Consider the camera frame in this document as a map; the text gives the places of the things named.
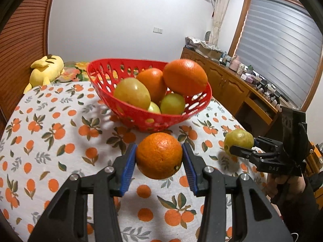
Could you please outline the right hand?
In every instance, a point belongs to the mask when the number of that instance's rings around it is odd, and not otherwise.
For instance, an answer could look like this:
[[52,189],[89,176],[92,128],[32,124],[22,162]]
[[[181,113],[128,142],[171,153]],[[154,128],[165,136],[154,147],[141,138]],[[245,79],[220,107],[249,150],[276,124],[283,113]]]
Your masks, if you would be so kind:
[[278,205],[295,198],[304,191],[305,186],[303,176],[268,174],[264,192],[273,200],[273,204]]

